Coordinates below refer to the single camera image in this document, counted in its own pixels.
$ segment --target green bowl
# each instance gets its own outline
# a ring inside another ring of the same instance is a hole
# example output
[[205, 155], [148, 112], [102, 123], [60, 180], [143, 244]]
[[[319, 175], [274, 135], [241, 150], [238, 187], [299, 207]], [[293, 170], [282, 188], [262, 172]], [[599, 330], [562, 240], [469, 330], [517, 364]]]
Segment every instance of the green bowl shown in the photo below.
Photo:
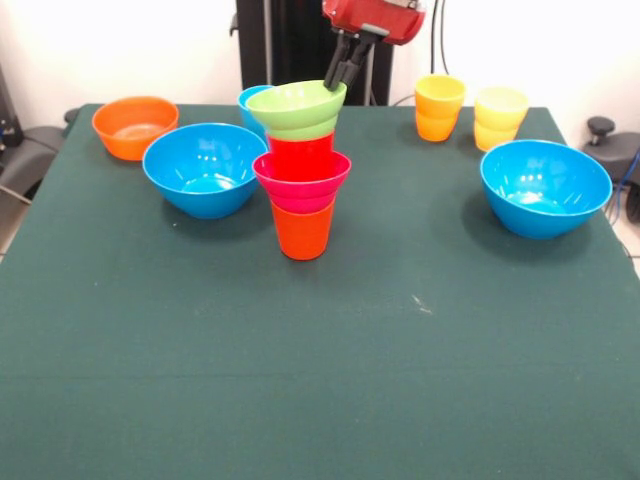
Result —
[[338, 116], [330, 118], [326, 122], [310, 127], [295, 128], [291, 130], [267, 130], [270, 137], [278, 140], [286, 140], [288, 142], [306, 142], [317, 138], [326, 137], [336, 128]]
[[270, 133], [283, 135], [284, 130], [321, 125], [323, 128], [320, 130], [324, 131], [330, 121], [333, 122], [331, 128], [335, 127], [346, 95], [347, 86], [344, 83], [340, 83], [332, 92], [325, 88], [324, 81], [309, 80], [279, 85], [257, 93], [249, 99], [247, 108]]

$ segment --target black knob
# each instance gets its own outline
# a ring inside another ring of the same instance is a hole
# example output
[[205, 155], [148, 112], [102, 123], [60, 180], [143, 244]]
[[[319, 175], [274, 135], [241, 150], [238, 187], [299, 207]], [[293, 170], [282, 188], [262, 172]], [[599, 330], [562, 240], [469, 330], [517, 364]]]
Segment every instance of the black knob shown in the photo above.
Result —
[[602, 138], [606, 137], [616, 128], [616, 124], [613, 123], [613, 120], [607, 117], [591, 117], [587, 121], [587, 126], [589, 127], [591, 134], [594, 136], [594, 139], [591, 142], [594, 145], [597, 145]]
[[79, 108], [74, 108], [73, 110], [69, 110], [67, 113], [64, 114], [64, 121], [67, 124], [75, 122], [76, 117], [78, 116], [78, 113], [80, 113]]

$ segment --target floor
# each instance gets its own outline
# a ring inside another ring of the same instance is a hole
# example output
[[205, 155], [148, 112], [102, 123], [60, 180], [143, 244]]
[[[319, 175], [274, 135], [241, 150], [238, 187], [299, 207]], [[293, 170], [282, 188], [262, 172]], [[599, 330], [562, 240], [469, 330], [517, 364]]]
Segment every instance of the floor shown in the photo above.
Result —
[[[2, 205], [3, 211], [6, 212], [6, 214], [3, 214], [0, 217], [0, 262], [2, 262], [2, 259], [9, 250], [14, 236], [20, 228], [22, 220], [29, 211], [29, 207], [20, 201], [9, 197], [5, 193], [0, 192], [0, 196], [2, 196], [0, 199], [2, 200], [0, 205]], [[621, 198], [621, 204], [624, 206], [626, 201], [624, 194]], [[620, 213], [620, 218], [614, 223], [612, 228], [622, 244], [628, 250], [629, 256], [640, 257], [640, 225], [632, 225], [629, 223], [624, 213], [624, 207], [623, 211]], [[640, 258], [632, 258], [630, 261], [633, 261], [636, 273], [640, 278]]]

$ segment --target cup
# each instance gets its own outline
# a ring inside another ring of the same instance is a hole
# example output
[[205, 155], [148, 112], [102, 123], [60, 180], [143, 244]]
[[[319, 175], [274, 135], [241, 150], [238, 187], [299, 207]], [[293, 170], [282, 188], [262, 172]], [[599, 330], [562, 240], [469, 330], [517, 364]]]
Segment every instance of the cup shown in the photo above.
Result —
[[309, 80], [260, 92], [249, 99], [247, 108], [272, 138], [315, 140], [335, 130], [346, 94], [344, 83], [330, 91], [324, 80]]
[[475, 102], [473, 132], [482, 151], [512, 141], [529, 110], [527, 97], [512, 88], [481, 90]]
[[238, 107], [240, 107], [240, 114], [242, 115], [242, 123], [244, 127], [248, 130], [251, 130], [253, 133], [258, 135], [262, 140], [266, 143], [266, 135], [265, 128], [256, 118], [251, 114], [249, 109], [247, 108], [247, 101], [253, 97], [256, 93], [263, 92], [268, 90], [269, 88], [273, 88], [272, 85], [256, 85], [255, 87], [247, 88], [242, 91], [240, 95], [238, 95]]
[[427, 75], [416, 83], [416, 125], [429, 142], [447, 140], [458, 122], [466, 87], [449, 75]]
[[313, 213], [329, 206], [351, 172], [351, 160], [332, 152], [328, 164], [331, 175], [311, 182], [287, 182], [274, 175], [274, 155], [265, 153], [253, 162], [253, 171], [269, 199], [278, 207], [291, 213]]
[[312, 182], [333, 174], [331, 156], [335, 131], [329, 135], [299, 142], [280, 140], [267, 133], [274, 178], [286, 182]]
[[271, 202], [280, 249], [293, 260], [313, 260], [329, 243], [335, 200], [318, 212], [300, 214], [283, 210]]

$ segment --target orange bowl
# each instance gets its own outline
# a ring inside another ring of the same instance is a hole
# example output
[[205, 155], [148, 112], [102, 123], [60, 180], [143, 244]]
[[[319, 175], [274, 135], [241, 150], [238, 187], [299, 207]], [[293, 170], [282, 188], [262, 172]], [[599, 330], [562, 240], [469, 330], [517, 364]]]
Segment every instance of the orange bowl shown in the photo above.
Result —
[[140, 162], [155, 139], [178, 126], [180, 112], [158, 97], [129, 97], [103, 105], [93, 128], [105, 148], [121, 160]]

